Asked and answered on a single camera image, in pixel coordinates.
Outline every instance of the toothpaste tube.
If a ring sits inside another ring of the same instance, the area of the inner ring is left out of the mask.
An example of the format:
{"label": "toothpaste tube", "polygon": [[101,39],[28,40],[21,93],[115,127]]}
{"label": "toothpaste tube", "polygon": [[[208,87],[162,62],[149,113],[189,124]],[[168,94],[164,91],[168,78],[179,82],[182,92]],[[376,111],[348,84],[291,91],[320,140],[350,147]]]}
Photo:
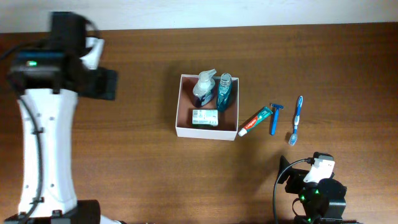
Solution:
{"label": "toothpaste tube", "polygon": [[239,131],[238,135],[241,137],[244,136],[249,131],[251,131],[254,127],[256,127],[257,124],[261,123],[261,121],[266,119],[271,114],[272,114],[272,110],[265,106],[264,109],[262,109],[260,111],[260,113],[258,113],[255,118],[253,118],[247,125],[245,125],[245,127],[243,127]]}

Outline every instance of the blue razor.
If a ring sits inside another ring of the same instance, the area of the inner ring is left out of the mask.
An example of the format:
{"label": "blue razor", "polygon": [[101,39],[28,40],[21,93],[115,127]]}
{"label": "blue razor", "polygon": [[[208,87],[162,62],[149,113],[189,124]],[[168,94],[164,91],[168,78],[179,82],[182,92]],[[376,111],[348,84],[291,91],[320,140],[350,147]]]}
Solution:
{"label": "blue razor", "polygon": [[275,103],[271,103],[271,107],[275,108],[274,120],[272,121],[272,129],[271,129],[271,135],[274,135],[276,130],[276,124],[278,122],[279,110],[284,109],[284,107],[282,105],[277,105]]}

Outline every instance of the open box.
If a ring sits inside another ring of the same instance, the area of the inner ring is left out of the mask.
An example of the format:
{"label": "open box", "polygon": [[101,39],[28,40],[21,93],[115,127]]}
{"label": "open box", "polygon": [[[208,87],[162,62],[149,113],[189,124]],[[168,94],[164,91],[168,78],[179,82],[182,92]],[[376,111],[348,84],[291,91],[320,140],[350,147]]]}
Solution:
{"label": "open box", "polygon": [[181,75],[180,93],[178,95],[177,115],[175,119],[175,130],[178,137],[218,139],[234,141],[238,133],[239,118],[239,79],[232,78],[232,90],[230,95],[230,106],[223,113],[218,113],[218,126],[208,129],[199,129],[192,126],[192,111],[194,109],[215,110],[218,84],[220,77],[213,77],[215,86],[215,97],[207,105],[196,108],[193,105],[193,87],[198,82],[198,75]]}

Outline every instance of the soap bottle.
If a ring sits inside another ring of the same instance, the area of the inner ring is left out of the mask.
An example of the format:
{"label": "soap bottle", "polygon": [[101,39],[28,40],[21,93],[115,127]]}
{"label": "soap bottle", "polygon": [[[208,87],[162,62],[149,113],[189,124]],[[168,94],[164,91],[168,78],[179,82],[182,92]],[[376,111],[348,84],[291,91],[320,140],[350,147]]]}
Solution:
{"label": "soap bottle", "polygon": [[218,85],[217,110],[224,112],[229,106],[229,94],[232,89],[232,76],[224,73]]}
{"label": "soap bottle", "polygon": [[199,74],[198,83],[193,87],[193,105],[197,108],[205,106],[214,98],[216,82],[212,77],[216,72],[212,69]]}

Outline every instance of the green light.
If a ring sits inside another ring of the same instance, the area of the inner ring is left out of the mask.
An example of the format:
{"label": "green light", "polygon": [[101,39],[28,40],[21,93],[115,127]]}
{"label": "green light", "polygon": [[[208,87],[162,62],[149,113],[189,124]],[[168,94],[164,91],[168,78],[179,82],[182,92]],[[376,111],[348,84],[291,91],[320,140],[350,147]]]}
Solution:
{"label": "green light", "polygon": [[26,64],[27,64],[27,66],[31,66],[31,67],[37,66],[37,62],[35,62],[35,61],[27,61]]}

